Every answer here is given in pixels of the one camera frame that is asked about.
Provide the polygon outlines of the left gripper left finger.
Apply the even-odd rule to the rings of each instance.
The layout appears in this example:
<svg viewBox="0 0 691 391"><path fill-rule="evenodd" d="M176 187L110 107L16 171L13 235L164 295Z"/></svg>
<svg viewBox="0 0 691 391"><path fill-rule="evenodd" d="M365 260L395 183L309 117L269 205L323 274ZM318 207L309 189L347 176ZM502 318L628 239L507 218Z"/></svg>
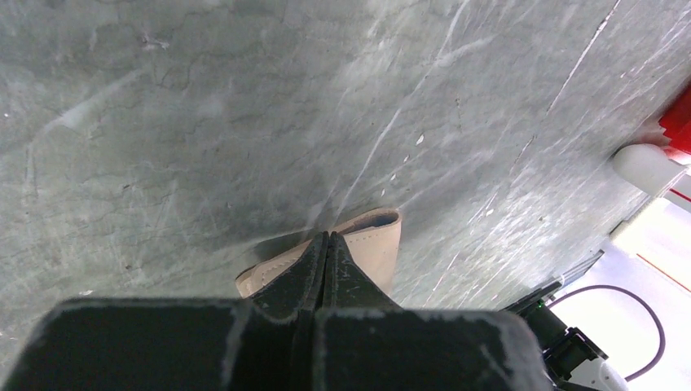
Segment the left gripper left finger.
<svg viewBox="0 0 691 391"><path fill-rule="evenodd" d="M6 390L310 390L328 235L254 297L81 298L36 326Z"/></svg>

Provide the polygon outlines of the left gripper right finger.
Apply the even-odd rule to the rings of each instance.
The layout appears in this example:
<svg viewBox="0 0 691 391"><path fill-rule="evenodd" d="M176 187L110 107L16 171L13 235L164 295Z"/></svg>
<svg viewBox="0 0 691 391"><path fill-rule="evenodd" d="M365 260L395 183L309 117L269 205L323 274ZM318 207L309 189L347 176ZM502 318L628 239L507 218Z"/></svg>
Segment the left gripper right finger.
<svg viewBox="0 0 691 391"><path fill-rule="evenodd" d="M324 304L315 315L318 390L550 390L527 324L506 311L406 310L331 234Z"/></svg>

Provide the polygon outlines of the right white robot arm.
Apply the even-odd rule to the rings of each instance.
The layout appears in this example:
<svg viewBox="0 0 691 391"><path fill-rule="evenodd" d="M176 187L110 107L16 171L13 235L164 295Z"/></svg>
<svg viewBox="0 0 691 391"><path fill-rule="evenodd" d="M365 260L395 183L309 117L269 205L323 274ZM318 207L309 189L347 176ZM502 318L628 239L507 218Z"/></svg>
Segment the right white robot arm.
<svg viewBox="0 0 691 391"><path fill-rule="evenodd" d="M609 357L602 349L581 330L566 325L548 307L548 299L561 287L561 281L553 281L504 307L521 317L535 335L552 388L627 390L627 382L607 363Z"/></svg>

